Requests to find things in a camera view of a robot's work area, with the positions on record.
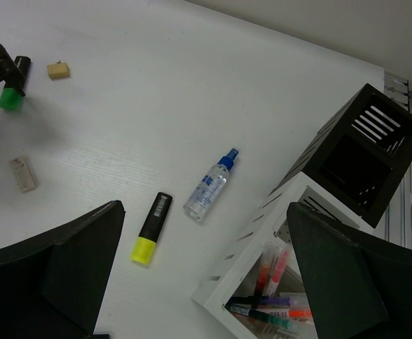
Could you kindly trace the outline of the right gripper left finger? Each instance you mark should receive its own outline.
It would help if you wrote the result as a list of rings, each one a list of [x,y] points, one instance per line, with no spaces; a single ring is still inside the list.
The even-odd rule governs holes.
[[[0,338],[109,338],[95,326],[124,218],[110,201],[0,249]]]

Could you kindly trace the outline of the pink red gel pen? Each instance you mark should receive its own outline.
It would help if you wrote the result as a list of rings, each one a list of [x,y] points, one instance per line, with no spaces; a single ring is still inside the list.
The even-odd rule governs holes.
[[[265,288],[264,291],[264,296],[265,297],[273,297],[279,283],[281,281],[281,278],[284,274],[284,271],[286,270],[287,263],[289,261],[291,255],[291,248],[286,247],[279,255],[275,265],[274,269],[272,271],[271,278],[269,279],[269,282]]]

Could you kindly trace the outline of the yellow cap highlighter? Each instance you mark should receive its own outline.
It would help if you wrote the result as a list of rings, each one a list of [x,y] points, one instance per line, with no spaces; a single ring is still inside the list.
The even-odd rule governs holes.
[[[157,193],[132,250],[132,261],[142,265],[150,263],[172,201],[171,195]]]

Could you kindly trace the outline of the green cap highlighter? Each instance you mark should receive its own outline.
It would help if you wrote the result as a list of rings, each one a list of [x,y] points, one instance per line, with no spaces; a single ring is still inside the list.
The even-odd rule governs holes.
[[[31,58],[28,56],[17,56],[14,62],[23,74],[23,79],[19,82],[19,86],[24,90],[32,63]],[[17,85],[13,86],[13,84],[5,83],[0,97],[0,108],[9,112],[16,111],[20,108],[24,95],[21,95],[17,91],[17,87]]]

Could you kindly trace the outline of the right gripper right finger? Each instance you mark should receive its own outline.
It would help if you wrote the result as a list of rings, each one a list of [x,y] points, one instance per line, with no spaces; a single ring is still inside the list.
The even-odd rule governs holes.
[[[319,338],[412,338],[412,250],[304,203],[286,219]]]

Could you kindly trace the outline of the neon orange gel pen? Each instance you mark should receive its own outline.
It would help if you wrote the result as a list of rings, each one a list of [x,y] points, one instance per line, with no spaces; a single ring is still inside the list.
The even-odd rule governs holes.
[[[262,312],[285,319],[312,319],[309,309],[261,309]]]

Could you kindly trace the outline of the small tan eraser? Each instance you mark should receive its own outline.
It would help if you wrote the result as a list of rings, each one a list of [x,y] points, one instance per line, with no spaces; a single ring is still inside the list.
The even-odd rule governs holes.
[[[70,69],[66,62],[57,62],[55,64],[49,64],[47,66],[47,73],[52,80],[69,78],[71,76]]]

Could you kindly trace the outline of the green gel pen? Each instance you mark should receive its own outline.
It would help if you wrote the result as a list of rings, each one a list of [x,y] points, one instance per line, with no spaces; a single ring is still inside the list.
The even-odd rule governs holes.
[[[283,328],[284,330],[291,332],[299,332],[299,327],[293,321],[290,321],[288,319],[282,319],[277,316],[258,311],[256,309],[241,307],[236,304],[227,304],[225,308],[230,312],[237,313],[241,316],[246,316],[263,323],[271,324],[273,326],[276,326],[277,328]]]

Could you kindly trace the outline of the orange red gel pen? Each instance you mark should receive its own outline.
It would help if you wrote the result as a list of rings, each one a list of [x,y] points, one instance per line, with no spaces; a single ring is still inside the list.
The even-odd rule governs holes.
[[[255,284],[255,296],[260,297],[264,292],[267,284],[274,256],[277,254],[278,246],[273,242],[267,242],[260,257],[260,265],[258,269],[257,281]]]

